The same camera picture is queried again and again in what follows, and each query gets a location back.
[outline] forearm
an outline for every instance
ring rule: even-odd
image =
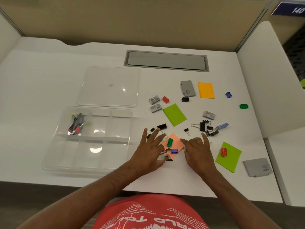
[[[138,178],[127,162],[107,176],[85,186],[32,216],[18,229],[77,229]]]
[[[212,189],[240,229],[280,229],[265,213],[239,193],[218,171],[201,177]]]

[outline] hand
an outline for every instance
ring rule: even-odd
[[[137,150],[128,161],[129,165],[136,169],[138,177],[155,171],[165,162],[157,161],[160,153],[164,151],[164,146],[159,144],[165,137],[165,134],[162,134],[156,138],[159,131],[159,128],[156,129],[146,141],[147,128],[145,128]]]
[[[218,171],[210,150],[209,140],[204,133],[201,133],[201,135],[204,142],[199,137],[189,141],[185,139],[180,140],[186,147],[184,154],[189,167],[205,181],[206,178],[218,173]]]

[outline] number 140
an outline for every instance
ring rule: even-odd
[[[295,8],[292,13],[297,13],[297,14],[300,14],[300,13],[303,13],[305,11],[305,8]]]

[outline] sticky note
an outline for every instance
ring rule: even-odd
[[[237,166],[237,162],[239,160],[239,156],[242,152],[241,150],[229,145],[227,142],[223,142],[221,147],[227,149],[227,156],[223,157],[221,155],[221,149],[220,149],[218,156],[216,158],[216,162],[219,165],[222,165],[226,169],[230,170],[232,173],[234,173],[235,168]]]
[[[185,115],[178,108],[177,104],[172,104],[171,106],[164,108],[163,111],[173,126],[186,120]]]
[[[212,83],[198,82],[200,98],[215,99]]]
[[[173,139],[173,143],[171,147],[168,147],[167,143],[168,143],[168,139],[170,138]],[[164,150],[170,148],[170,149],[177,149],[178,152],[180,152],[180,150],[182,150],[184,147],[184,144],[180,141],[179,137],[177,137],[174,133],[170,134],[168,138],[166,138],[165,141],[161,143],[161,145],[164,146]],[[172,154],[171,152],[167,152],[166,154],[169,154],[171,159],[173,159],[177,155],[177,154]]]

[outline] number sign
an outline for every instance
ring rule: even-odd
[[[281,2],[272,15],[305,17],[305,3]]]

